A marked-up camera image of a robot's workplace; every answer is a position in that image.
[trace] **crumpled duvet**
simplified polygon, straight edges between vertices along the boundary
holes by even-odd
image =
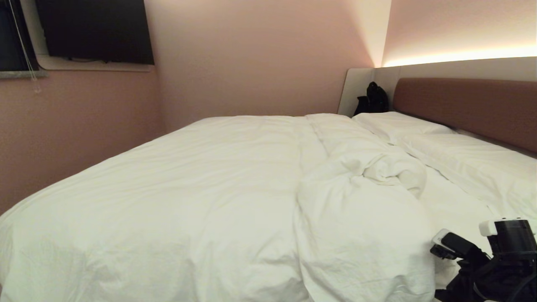
[[[334,114],[202,120],[2,215],[0,301],[430,301],[422,168]]]

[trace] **brown upholstered headboard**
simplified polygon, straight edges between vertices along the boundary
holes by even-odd
[[[402,78],[394,109],[537,153],[537,82]]]

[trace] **wall-mounted tv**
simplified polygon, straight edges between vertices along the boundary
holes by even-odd
[[[35,0],[50,56],[154,64],[143,0]]]

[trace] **black bag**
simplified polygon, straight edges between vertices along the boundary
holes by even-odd
[[[367,96],[358,97],[358,107],[354,115],[358,113],[380,113],[388,112],[388,95],[375,82],[371,82],[367,87]]]

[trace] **white pillow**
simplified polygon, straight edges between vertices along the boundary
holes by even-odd
[[[409,134],[455,133],[444,125],[406,116],[395,111],[360,113],[352,119],[392,145],[396,145],[401,138]]]
[[[399,146],[500,215],[537,219],[537,160],[462,134],[408,135]]]

